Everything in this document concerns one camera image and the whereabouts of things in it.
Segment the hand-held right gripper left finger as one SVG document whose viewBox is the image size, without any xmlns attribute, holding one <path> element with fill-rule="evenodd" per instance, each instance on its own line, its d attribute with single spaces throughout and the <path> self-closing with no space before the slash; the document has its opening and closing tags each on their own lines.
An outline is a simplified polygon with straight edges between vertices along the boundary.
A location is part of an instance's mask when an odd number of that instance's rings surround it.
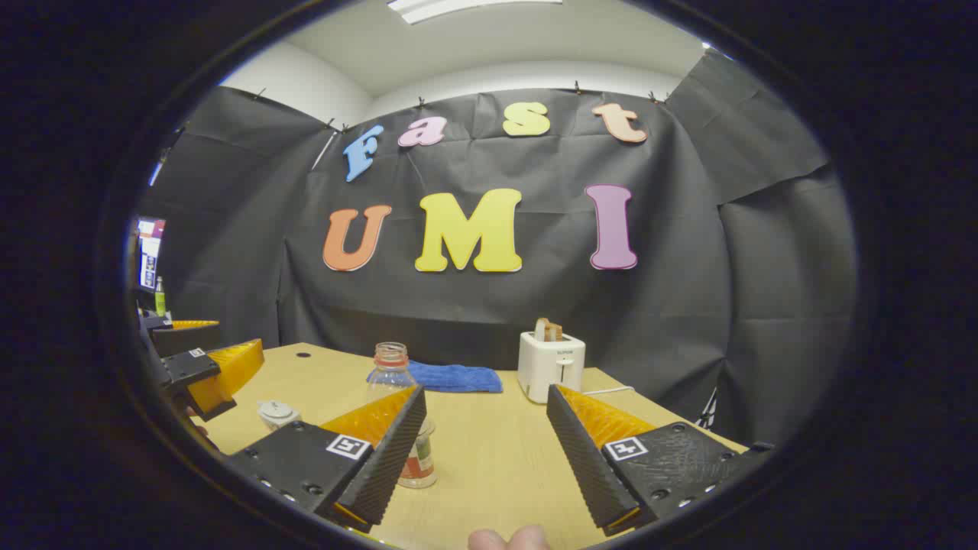
<svg viewBox="0 0 978 550">
<path fill-rule="evenodd" d="M 227 464 L 293 507 L 368 533 L 384 518 L 425 417 L 425 390 L 409 386 L 322 425 L 290 422 Z"/>
</svg>

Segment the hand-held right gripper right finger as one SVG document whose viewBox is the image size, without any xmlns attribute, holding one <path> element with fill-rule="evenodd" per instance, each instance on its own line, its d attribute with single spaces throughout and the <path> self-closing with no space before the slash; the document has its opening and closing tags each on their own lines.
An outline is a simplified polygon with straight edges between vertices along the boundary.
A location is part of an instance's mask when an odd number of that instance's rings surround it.
<svg viewBox="0 0 978 550">
<path fill-rule="evenodd" d="M 562 384 L 549 387 L 547 416 L 594 524 L 618 535 L 705 500 L 773 449 L 737 452 L 689 422 L 649 422 Z"/>
</svg>

